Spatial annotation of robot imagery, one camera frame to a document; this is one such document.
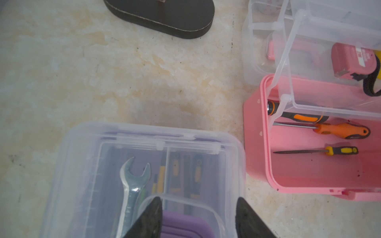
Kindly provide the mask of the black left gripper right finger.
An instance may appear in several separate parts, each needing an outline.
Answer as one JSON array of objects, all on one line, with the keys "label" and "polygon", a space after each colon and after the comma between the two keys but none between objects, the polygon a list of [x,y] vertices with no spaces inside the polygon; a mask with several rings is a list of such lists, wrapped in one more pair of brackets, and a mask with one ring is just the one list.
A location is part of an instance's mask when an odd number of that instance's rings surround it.
[{"label": "black left gripper right finger", "polygon": [[237,200],[235,226],[238,238],[276,238],[243,197]]}]

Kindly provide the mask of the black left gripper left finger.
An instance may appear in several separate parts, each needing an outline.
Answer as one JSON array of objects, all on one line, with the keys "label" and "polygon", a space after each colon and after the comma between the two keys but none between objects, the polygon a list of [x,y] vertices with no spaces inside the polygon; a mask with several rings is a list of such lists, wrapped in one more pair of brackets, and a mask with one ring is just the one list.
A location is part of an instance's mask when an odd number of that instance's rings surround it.
[{"label": "black left gripper left finger", "polygon": [[162,201],[157,196],[153,198],[123,238],[160,238],[162,222]]}]

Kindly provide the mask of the purple toolbox with clear lid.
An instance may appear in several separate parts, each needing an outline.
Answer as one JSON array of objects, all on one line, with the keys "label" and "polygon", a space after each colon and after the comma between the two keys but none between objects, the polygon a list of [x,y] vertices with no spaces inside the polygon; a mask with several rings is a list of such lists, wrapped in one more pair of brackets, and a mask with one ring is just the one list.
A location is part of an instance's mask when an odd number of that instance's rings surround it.
[{"label": "purple toolbox with clear lid", "polygon": [[[204,158],[199,199],[191,198],[192,160]],[[133,124],[85,123],[60,148],[42,238],[116,238],[123,202],[122,165],[149,182],[140,192],[133,223],[155,197],[163,206],[163,238],[235,238],[246,161],[228,133]]]}]

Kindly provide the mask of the pink toolbox with clear lid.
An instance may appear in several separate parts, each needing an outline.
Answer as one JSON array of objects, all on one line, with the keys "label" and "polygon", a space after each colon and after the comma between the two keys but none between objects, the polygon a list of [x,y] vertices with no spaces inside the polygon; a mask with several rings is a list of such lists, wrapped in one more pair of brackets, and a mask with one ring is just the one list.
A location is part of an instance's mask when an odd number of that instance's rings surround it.
[{"label": "pink toolbox with clear lid", "polygon": [[380,1],[249,1],[242,35],[247,173],[380,201]]}]

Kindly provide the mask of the silver combination wrench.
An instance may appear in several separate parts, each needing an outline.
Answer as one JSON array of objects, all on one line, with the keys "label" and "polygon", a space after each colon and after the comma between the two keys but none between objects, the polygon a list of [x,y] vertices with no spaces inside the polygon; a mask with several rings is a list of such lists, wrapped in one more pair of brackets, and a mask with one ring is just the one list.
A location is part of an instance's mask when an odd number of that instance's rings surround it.
[{"label": "silver combination wrench", "polygon": [[130,168],[134,160],[135,157],[129,158],[120,169],[120,179],[123,185],[124,195],[116,238],[123,238],[132,226],[137,199],[151,177],[151,166],[149,163],[145,166],[142,175],[133,175],[130,172]]}]

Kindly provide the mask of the yellow black file right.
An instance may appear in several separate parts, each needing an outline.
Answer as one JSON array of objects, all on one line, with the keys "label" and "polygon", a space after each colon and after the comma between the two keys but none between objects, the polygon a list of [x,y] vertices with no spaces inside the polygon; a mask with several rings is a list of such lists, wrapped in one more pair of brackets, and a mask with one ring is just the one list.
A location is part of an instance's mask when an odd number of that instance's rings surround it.
[{"label": "yellow black file right", "polygon": [[203,161],[204,158],[201,155],[196,155],[192,160],[192,171],[191,171],[191,194],[192,199],[199,199],[200,188],[203,172]]}]

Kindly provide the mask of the small yellow black screwdriver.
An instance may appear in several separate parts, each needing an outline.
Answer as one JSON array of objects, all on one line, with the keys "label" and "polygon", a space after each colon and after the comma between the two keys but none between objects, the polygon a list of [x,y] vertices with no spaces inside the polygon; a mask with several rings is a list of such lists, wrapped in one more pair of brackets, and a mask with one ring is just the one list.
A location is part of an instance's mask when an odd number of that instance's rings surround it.
[{"label": "small yellow black screwdriver", "polygon": [[275,151],[275,154],[307,154],[307,153],[324,153],[327,156],[334,155],[357,155],[359,149],[355,146],[340,146],[331,147],[328,146],[324,149],[312,149],[312,150],[289,150],[289,151]]}]

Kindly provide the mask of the black orange screwdriver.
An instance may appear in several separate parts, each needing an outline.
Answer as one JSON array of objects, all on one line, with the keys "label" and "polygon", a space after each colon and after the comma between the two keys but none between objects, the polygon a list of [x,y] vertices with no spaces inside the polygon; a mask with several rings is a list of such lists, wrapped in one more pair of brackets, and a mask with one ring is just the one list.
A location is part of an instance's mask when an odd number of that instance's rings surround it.
[{"label": "black orange screwdriver", "polygon": [[[279,102],[268,100],[267,101],[267,114],[269,116],[275,114],[279,108]],[[300,114],[292,112],[283,112],[281,115],[283,118],[291,119],[300,123],[312,123],[312,124],[321,124],[326,122],[329,119],[329,116],[319,116],[319,115],[310,115],[310,114]]]}]

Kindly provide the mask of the brown metal jewelry stand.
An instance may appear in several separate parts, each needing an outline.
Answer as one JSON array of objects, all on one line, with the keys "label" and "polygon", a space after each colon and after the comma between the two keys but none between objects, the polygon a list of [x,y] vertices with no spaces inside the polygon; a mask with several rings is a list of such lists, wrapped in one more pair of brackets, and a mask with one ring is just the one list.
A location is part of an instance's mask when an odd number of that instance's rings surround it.
[{"label": "brown metal jewelry stand", "polygon": [[116,17],[182,39],[195,39],[212,26],[213,0],[109,0],[105,6]]}]

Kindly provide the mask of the yellow tape measure pink box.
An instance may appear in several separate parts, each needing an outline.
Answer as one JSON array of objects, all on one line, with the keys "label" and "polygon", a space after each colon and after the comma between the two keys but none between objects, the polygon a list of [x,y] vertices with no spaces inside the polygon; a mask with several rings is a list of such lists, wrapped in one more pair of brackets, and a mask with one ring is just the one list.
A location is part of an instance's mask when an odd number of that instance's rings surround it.
[{"label": "yellow tape measure pink box", "polygon": [[376,79],[381,80],[381,51],[374,50],[376,59],[377,59],[377,67],[375,70]]}]

